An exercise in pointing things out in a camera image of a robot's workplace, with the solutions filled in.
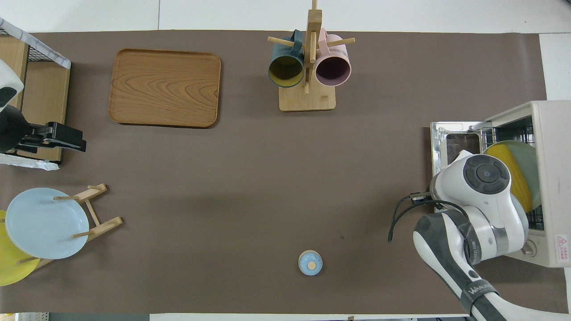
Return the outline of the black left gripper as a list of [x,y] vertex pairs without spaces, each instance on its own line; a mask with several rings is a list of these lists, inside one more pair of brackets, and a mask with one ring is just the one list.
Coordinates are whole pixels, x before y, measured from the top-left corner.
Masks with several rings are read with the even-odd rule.
[[85,152],[87,141],[83,140],[81,130],[65,124],[51,122],[54,142],[45,142],[49,134],[49,126],[29,123],[22,112],[7,105],[0,114],[0,152],[12,150],[37,153],[37,148],[63,148]]

